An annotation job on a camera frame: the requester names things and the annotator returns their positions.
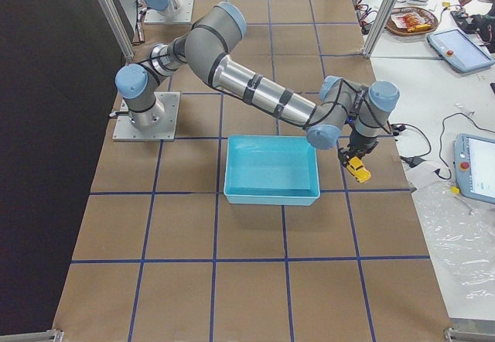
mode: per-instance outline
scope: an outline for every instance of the woven basket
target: woven basket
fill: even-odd
[[[395,14],[412,13],[412,12],[418,13],[423,19],[425,19],[425,23],[429,23],[432,27],[430,27],[429,30],[425,30],[425,31],[408,32],[407,29],[398,28],[397,25],[395,25],[394,21],[392,21],[391,17],[388,18],[385,27],[392,34],[399,36],[414,36],[414,35],[428,34],[429,32],[435,31],[436,28],[439,27],[439,21],[435,17],[435,15],[423,8],[418,8],[418,7],[394,8],[392,9],[391,14],[395,15]]]

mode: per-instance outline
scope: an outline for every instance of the blue box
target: blue box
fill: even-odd
[[[224,194],[233,204],[311,205],[319,198],[316,150],[306,137],[232,135]]]

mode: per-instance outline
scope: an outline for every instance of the tablet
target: tablet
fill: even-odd
[[[462,195],[495,203],[495,139],[458,135],[454,163]]]
[[[488,53],[483,52],[459,29],[433,32],[427,39],[430,46],[460,73],[486,69],[495,63]]]

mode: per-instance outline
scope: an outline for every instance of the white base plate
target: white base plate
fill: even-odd
[[[145,23],[148,24],[164,24],[164,25],[179,25],[183,23],[191,23],[193,17],[194,0],[182,0],[183,5],[179,11],[173,15],[173,18],[160,15],[157,11],[150,9],[146,12]]]
[[[179,112],[179,92],[155,92],[156,98],[165,106],[165,117],[155,126],[140,130],[132,125],[127,115],[117,118],[113,139],[116,142],[173,141],[176,137],[177,114]],[[120,111],[128,107],[122,101]]]

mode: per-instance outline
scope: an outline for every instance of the brown tiled table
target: brown tiled table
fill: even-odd
[[[196,0],[194,17],[220,1]],[[374,81],[350,0],[228,1],[248,23],[237,62],[314,101],[326,75]],[[136,59],[187,29],[147,26]],[[68,341],[443,340],[449,319],[393,138],[366,157],[366,185],[318,151],[311,207],[232,205],[227,137],[303,133],[188,67],[159,89],[183,93],[174,143],[114,143],[108,125],[54,323]]]

